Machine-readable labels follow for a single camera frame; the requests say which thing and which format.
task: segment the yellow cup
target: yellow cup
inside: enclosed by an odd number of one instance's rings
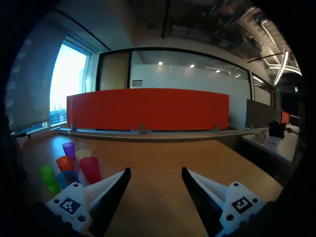
[[[82,158],[91,156],[91,151],[88,149],[81,149],[75,153],[76,160],[79,162]]]

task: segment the orange cup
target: orange cup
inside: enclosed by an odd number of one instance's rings
[[[56,160],[60,171],[75,170],[70,156],[61,156]]]

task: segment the red cup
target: red cup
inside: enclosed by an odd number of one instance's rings
[[[79,161],[79,165],[90,184],[94,184],[102,180],[99,169],[99,161],[96,157],[84,157]]]
[[[60,171],[75,170],[70,156],[61,156],[56,160]]]

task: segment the sky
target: sky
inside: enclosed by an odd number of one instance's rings
[[[51,82],[50,111],[66,109],[66,98],[81,93],[86,55],[60,47]]]

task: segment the green cup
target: green cup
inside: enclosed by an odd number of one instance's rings
[[[44,165],[40,167],[38,173],[52,194],[56,195],[60,192],[60,186],[58,185],[51,166]]]

